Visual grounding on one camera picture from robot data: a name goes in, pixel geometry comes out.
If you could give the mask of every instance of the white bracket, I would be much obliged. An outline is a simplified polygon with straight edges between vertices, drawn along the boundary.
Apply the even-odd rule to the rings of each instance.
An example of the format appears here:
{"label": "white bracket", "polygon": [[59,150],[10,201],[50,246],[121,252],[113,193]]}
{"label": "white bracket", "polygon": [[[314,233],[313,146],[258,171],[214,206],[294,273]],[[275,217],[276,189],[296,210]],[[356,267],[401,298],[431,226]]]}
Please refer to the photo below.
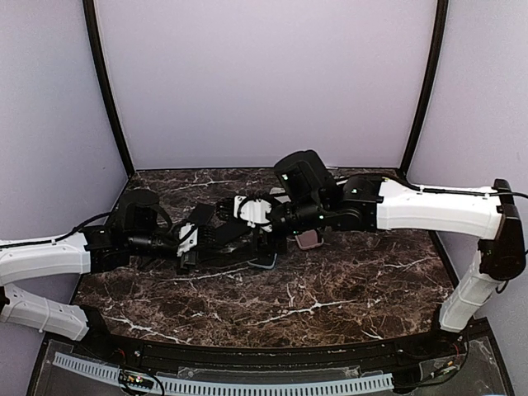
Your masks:
{"label": "white bracket", "polygon": [[[184,238],[194,227],[194,224],[187,223],[180,228],[180,239]],[[185,241],[180,243],[178,246],[178,257],[181,257],[183,253],[189,252],[194,246],[198,244],[198,229],[195,229],[191,236]]]}
{"label": "white bracket", "polygon": [[[261,224],[268,224],[270,221],[267,219],[266,215],[271,212],[271,204],[266,200],[256,199],[246,201],[240,210],[240,216],[238,216],[240,205],[245,199],[245,196],[234,197],[233,217],[235,219],[246,220],[247,226],[252,229]],[[265,225],[262,229],[267,233],[270,233],[271,225]]]}

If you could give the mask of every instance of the small object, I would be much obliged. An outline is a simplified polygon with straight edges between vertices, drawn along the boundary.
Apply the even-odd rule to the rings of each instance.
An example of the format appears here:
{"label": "small object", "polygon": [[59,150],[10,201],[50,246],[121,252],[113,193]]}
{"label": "small object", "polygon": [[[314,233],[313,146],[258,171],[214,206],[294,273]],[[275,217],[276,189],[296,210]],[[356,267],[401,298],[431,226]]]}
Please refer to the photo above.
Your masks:
{"label": "small object", "polygon": [[310,229],[301,235],[295,235],[295,240],[297,241],[297,245],[299,245],[299,249],[301,250],[318,248],[324,243],[323,237],[321,237],[316,229]]}

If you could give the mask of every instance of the black base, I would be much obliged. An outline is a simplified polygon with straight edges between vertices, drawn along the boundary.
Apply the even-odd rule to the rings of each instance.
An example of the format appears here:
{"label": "black base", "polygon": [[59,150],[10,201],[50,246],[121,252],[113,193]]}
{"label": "black base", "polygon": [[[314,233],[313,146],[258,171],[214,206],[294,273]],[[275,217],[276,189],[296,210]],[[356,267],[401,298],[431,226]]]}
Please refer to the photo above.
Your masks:
{"label": "black base", "polygon": [[[126,365],[152,374],[163,371],[177,373],[182,367],[212,370],[276,371],[276,370],[317,370],[337,367],[359,366],[361,371],[382,370],[393,373],[394,378],[404,383],[417,380],[419,361],[403,356],[398,350],[405,345],[426,343],[429,333],[400,337],[392,340],[347,344],[342,346],[312,348],[239,349],[202,346],[172,345],[162,342],[141,341],[128,337],[111,336],[113,347],[120,348],[126,356]],[[482,318],[469,325],[468,338],[488,337],[507,395],[513,396],[512,383],[507,375],[497,342],[489,327],[488,320]],[[74,345],[73,352],[90,358],[95,352],[76,342],[48,333],[40,349],[28,396],[35,390],[45,351],[50,340]],[[125,361],[120,353],[113,353],[110,361],[121,365]],[[449,348],[435,357],[452,355]]]}

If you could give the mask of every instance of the black object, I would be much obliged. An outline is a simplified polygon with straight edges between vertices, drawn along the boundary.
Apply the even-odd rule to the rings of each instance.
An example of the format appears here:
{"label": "black object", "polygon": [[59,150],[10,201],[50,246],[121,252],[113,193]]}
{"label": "black object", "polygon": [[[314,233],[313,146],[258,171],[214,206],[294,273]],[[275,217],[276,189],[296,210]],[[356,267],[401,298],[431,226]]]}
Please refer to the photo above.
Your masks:
{"label": "black object", "polygon": [[4,287],[0,287],[0,313],[2,312],[3,310],[3,307],[5,307],[6,305],[9,305],[11,303],[11,301],[9,300],[8,297],[6,297],[6,290],[4,289]]}
{"label": "black object", "polygon": [[81,340],[81,343],[97,356],[109,359],[114,354],[116,345],[101,313],[97,308],[88,305],[79,305],[79,308],[84,311],[88,319],[88,333]]}
{"label": "black object", "polygon": [[[501,193],[511,192],[509,183],[496,179],[493,188]],[[478,249],[482,253],[480,272],[497,281],[509,281],[519,276],[526,268],[525,243],[519,211],[513,196],[499,196],[501,205],[497,210],[502,214],[497,236],[493,241],[481,239]]]}
{"label": "black object", "polygon": [[429,100],[431,99],[432,87],[435,82],[436,69],[438,67],[438,59],[440,58],[442,40],[444,38],[444,29],[446,28],[448,4],[448,0],[438,0],[436,4],[435,25],[432,31],[431,48],[429,49],[429,57],[427,58],[422,90],[420,91],[420,98],[418,99],[418,105],[414,115],[414,121],[412,122],[411,132],[408,137],[407,147],[403,154],[402,163],[399,166],[399,170],[403,175],[407,175],[407,172],[411,167],[418,140],[420,139],[420,133],[422,132],[423,121],[426,118]]}
{"label": "black object", "polygon": [[288,197],[297,204],[330,205],[340,198],[333,176],[313,150],[298,151],[282,158],[273,172]]}
{"label": "black object", "polygon": [[275,234],[298,234],[330,226],[336,231],[376,230],[381,177],[355,176],[337,185],[313,151],[299,151],[273,168],[291,202],[272,207]]}
{"label": "black object", "polygon": [[114,97],[110,87],[110,80],[108,79],[108,72],[106,71],[105,59],[101,47],[101,37],[99,36],[99,28],[97,27],[96,9],[93,0],[82,0],[82,4],[84,6],[84,18],[88,39],[90,40],[90,48],[92,49],[93,64],[96,69],[97,80],[99,80],[102,100],[105,102],[106,115],[110,121],[110,127],[121,157],[121,162],[125,167],[126,174],[131,177],[135,173],[134,164],[132,163],[129,150],[126,147],[125,136],[123,135],[123,130],[119,122],[116,104],[114,103]]}

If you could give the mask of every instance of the white arm link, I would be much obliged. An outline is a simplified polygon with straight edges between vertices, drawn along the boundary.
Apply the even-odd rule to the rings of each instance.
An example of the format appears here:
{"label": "white arm link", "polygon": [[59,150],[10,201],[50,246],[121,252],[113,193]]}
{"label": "white arm link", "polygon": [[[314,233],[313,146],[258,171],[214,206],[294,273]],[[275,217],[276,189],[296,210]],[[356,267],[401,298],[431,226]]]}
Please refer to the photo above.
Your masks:
{"label": "white arm link", "polygon": [[[1,241],[0,244],[30,241]],[[86,244],[84,234],[75,233],[55,244],[6,247],[0,250],[0,286],[38,276],[87,274],[90,252],[84,249]]]}
{"label": "white arm link", "polygon": [[4,291],[9,304],[0,313],[0,322],[23,324],[74,341],[83,339],[88,332],[86,314],[77,305],[59,304],[13,284],[5,285]]}

